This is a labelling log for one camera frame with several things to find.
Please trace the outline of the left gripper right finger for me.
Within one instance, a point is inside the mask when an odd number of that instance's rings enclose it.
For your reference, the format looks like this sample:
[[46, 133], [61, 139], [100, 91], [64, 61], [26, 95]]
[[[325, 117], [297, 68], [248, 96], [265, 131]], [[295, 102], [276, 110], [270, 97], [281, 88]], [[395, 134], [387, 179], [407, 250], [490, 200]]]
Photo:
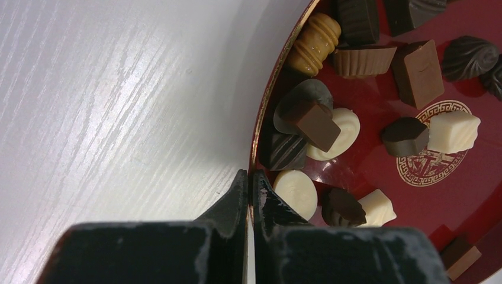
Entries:
[[440, 256], [414, 228], [315, 227], [252, 175], [257, 283], [448, 283]]

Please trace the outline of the round red plate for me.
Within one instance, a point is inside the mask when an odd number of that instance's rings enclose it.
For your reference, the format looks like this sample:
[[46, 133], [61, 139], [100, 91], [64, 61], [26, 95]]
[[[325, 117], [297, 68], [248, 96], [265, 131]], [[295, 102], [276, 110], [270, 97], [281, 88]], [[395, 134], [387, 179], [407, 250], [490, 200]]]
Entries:
[[[384, 44], [402, 46], [434, 40], [439, 61], [446, 46], [460, 36], [488, 40], [501, 49], [501, 1], [454, 1], [444, 13], [414, 31]], [[501, 269], [501, 102], [477, 78], [444, 81], [445, 92], [422, 109], [398, 98], [393, 71], [366, 79], [343, 79], [326, 63], [316, 79], [334, 95], [335, 106], [352, 109], [361, 122], [355, 143], [329, 161], [307, 159], [303, 171], [319, 194], [338, 186], [363, 198], [380, 189], [392, 202], [396, 219], [385, 227], [422, 231], [442, 251], [457, 238], [476, 247], [481, 257], [456, 280], [481, 283]], [[471, 149], [444, 154], [388, 154], [381, 132], [399, 117], [414, 116], [429, 125], [434, 115], [462, 110], [481, 119]]]

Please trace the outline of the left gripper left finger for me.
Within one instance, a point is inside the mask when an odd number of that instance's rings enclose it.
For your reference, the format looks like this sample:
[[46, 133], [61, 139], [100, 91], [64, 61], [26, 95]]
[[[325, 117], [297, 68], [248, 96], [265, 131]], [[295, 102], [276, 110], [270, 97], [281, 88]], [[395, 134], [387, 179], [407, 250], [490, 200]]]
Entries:
[[243, 283], [248, 174], [192, 221], [87, 222], [57, 241], [38, 283]]

